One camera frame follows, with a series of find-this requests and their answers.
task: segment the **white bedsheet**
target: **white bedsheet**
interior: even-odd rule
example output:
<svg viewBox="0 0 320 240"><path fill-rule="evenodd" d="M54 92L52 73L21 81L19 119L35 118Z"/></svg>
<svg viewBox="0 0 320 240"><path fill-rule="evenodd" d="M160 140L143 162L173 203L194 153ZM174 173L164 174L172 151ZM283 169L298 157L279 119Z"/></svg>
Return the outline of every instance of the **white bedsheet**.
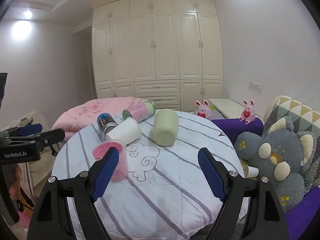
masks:
<svg viewBox="0 0 320 240"><path fill-rule="evenodd" d="M127 147L127 179L110 182L95 203L112 239L189 239L214 223L222 203L213 196L198 165L202 147L228 170L244 176L231 142L216 125L193 114L177 114L179 133L171 147L154 143L154 117L140 123L143 136ZM119 115L114 118L122 122ZM60 150L52 174L66 179L88 170L95 162L92 150L100 143L97 124L82 129ZM77 238L85 239L72 199L68 204ZM247 206L245 199L241 217Z"/></svg>

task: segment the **purple cushion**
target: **purple cushion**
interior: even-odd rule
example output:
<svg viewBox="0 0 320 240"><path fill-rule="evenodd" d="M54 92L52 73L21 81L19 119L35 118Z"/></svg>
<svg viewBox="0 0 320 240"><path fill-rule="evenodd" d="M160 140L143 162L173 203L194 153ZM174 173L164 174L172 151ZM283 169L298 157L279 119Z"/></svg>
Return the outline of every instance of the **purple cushion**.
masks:
<svg viewBox="0 0 320 240"><path fill-rule="evenodd" d="M301 202L285 215L290 240L297 240L320 207L320 188L314 187Z"/></svg>
<svg viewBox="0 0 320 240"><path fill-rule="evenodd" d="M212 120L211 122L228 136L232 144L235 144L237 137L243 132L252 132L259 136L263 132L263 123L259 118L249 124L245 124L244 121L240 122L239 119Z"/></svg>

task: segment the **triangle pattern cushion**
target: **triangle pattern cushion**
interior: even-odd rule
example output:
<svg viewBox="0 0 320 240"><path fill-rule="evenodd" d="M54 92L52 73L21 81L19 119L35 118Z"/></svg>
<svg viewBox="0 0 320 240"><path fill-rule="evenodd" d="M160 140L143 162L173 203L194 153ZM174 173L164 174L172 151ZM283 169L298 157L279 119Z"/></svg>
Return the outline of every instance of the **triangle pattern cushion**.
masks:
<svg viewBox="0 0 320 240"><path fill-rule="evenodd" d="M303 175L305 193L307 193L314 186L320 185L320 113L312 111L309 106L303 105L289 96L282 96L266 120L264 133L283 116L292 118L295 133L311 131L317 137L315 156L309 169Z"/></svg>

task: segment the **pink comforter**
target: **pink comforter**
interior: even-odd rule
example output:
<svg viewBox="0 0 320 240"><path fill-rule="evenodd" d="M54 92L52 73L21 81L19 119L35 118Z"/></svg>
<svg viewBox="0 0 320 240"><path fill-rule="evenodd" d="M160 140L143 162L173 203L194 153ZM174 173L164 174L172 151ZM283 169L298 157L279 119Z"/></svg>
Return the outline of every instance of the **pink comforter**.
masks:
<svg viewBox="0 0 320 240"><path fill-rule="evenodd" d="M63 113L54 123L52 129L63 129L66 133L64 141L68 141L82 128L96 122L100 114L119 114L129 106L137 105L144 101L141 98L134 97L91 100Z"/></svg>

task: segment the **wardrobe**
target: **wardrobe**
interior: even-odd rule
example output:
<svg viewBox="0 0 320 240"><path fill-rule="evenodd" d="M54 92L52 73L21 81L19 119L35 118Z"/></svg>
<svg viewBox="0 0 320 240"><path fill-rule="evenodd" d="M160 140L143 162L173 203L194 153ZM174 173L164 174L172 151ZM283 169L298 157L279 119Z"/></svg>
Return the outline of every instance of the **wardrobe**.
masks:
<svg viewBox="0 0 320 240"><path fill-rule="evenodd" d="M119 0L95 8L92 55L98 98L133 96L181 111L221 98L213 0Z"/></svg>

